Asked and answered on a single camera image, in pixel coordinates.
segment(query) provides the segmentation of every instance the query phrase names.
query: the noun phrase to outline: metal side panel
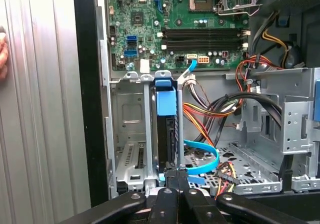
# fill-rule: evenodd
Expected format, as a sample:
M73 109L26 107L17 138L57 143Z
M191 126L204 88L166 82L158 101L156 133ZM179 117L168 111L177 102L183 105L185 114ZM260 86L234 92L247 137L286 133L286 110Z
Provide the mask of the metal side panel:
M0 223L57 223L90 208L74 0L0 0Z

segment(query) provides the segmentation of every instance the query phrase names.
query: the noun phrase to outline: black cable clip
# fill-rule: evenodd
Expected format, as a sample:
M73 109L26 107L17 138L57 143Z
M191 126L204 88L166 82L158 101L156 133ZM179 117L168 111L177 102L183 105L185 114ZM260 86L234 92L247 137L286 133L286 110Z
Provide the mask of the black cable clip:
M257 55L256 55L256 60L254 61L254 65L253 65L253 68L254 69L257 69L258 68L258 66L259 66L259 63L260 63L260 57L261 57L261 54L260 53L258 53Z

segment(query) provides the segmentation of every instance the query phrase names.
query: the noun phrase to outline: ram slot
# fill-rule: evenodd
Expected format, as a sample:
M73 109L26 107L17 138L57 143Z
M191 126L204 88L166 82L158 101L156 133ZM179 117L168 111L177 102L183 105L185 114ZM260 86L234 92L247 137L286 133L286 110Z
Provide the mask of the ram slot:
M162 42L163 45L167 46L169 51L185 51L185 50L238 50L242 45L239 40L166 40Z
M162 29L163 36L168 39L196 39L196 38L234 38L241 35L239 29Z

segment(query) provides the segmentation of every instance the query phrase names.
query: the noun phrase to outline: yellow wire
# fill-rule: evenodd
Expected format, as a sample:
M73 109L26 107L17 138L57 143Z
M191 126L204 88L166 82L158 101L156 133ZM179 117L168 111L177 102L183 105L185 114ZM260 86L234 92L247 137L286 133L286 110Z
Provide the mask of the yellow wire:
M229 115L229 114L232 114L234 113L234 111L230 111L230 112L226 112L224 114L221 114L221 113L215 113L215 112L212 112L212 111L208 111L208 110L205 110L205 109L202 109L202 108L199 108L198 106L194 105L194 104L191 104L191 103L188 103L188 102L184 102L183 103L184 105L187 105L187 106L190 106L198 111L200 111L201 113L203 114L211 114L211 115L220 115L220 116L226 116L226 115Z
M268 29L266 29L262 35L262 38L265 39L265 40L269 40L269 41L272 41L272 42L276 42L280 45L282 45L285 49L285 52L284 52L284 58L282 59L282 62L281 62L281 66L284 68L285 67L285 60L287 59L287 56L288 56L288 51L289 51L289 48L286 46L286 44L281 41L280 39L274 37L274 36L271 36L268 34Z
M234 165L232 165L231 163L230 163L230 168L231 168L231 170L232 170L232 176L233 176L233 178L236 178L236 171L235 171L235 168L234 168ZM235 184L232 184L232 186L230 186L230 188L229 188L229 190L228 190L228 192L231 192L232 190L233 190L233 188L234 188L234 185Z
M195 125L195 127L198 129L198 131L206 138L208 143L211 146L213 146L213 142L208 138L207 134L202 130L201 126L197 123L197 121L193 118L193 116L187 110L183 110L183 111L188 116L188 118L191 120L191 122Z
M221 190L221 178L219 178L219 186L218 186L218 190L216 191L215 198L217 198L217 196L220 194L220 190Z

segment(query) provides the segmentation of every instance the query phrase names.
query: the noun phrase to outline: blue latch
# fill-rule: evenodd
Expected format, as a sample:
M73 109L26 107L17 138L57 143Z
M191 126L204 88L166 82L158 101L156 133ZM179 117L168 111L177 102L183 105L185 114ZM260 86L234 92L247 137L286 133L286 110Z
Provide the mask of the blue latch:
M156 111L158 116L176 115L177 95L175 88L168 91L157 91L156 96Z
M156 87L171 87L171 79L156 79L155 80Z
M316 81L315 84L315 94L314 94L314 116L313 116L313 120L314 121L320 121L320 80Z

